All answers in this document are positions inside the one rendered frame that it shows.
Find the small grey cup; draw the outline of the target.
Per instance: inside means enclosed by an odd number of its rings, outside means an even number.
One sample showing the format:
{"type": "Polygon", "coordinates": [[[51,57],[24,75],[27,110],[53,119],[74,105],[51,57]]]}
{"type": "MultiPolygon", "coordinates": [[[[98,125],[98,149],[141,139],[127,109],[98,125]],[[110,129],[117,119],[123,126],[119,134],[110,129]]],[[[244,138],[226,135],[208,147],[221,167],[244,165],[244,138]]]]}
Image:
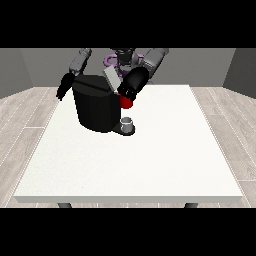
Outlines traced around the small grey cup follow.
{"type": "Polygon", "coordinates": [[[123,117],[120,120],[120,123],[121,123],[121,130],[124,133],[128,133],[128,132],[132,131],[132,129],[133,129],[133,121],[132,121],[132,119],[130,117],[123,117]]]}

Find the pale grey machine lid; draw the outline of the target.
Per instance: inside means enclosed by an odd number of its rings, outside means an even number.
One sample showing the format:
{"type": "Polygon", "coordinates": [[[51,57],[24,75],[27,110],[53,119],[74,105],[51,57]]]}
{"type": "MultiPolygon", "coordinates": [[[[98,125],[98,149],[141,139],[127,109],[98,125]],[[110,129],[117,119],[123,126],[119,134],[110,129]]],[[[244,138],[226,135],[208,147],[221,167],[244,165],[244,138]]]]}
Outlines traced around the pale grey machine lid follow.
{"type": "Polygon", "coordinates": [[[116,91],[120,86],[121,81],[116,73],[116,70],[113,66],[109,66],[103,70],[103,75],[105,76],[110,88],[113,91],[116,91]]]}

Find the black coffee machine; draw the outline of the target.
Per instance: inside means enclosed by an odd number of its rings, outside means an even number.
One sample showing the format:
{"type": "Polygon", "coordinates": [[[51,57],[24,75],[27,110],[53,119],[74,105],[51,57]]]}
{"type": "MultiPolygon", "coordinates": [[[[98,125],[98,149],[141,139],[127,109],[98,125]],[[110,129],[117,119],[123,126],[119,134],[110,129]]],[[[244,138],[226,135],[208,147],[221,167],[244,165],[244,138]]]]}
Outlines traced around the black coffee machine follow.
{"type": "Polygon", "coordinates": [[[94,132],[116,132],[123,136],[135,133],[134,125],[127,132],[121,129],[119,96],[111,90],[104,76],[78,75],[72,91],[82,126],[94,132]]]}

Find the red pod holder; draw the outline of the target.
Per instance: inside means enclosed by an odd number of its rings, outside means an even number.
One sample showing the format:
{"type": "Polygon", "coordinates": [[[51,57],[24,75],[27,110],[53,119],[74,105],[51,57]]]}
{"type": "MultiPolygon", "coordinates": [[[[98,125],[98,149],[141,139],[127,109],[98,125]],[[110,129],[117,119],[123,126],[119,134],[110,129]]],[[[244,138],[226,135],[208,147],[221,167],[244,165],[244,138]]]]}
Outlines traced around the red pod holder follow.
{"type": "Polygon", "coordinates": [[[129,109],[133,106],[133,102],[130,99],[123,97],[122,95],[119,96],[119,102],[120,107],[123,109],[129,109]]]}

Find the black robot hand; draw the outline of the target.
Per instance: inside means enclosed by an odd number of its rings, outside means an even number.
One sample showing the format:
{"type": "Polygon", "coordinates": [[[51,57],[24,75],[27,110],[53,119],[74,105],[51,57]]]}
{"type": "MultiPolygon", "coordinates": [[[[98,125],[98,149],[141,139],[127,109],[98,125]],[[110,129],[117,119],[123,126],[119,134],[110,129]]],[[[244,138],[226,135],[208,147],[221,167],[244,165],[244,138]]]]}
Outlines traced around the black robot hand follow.
{"type": "Polygon", "coordinates": [[[61,79],[61,83],[57,89],[56,97],[59,100],[62,100],[63,97],[66,95],[68,90],[72,87],[74,82],[75,75],[73,73],[66,73],[63,78],[61,79]]]}
{"type": "Polygon", "coordinates": [[[136,67],[123,78],[117,91],[122,97],[133,102],[148,80],[149,71],[145,67],[136,67]]]}

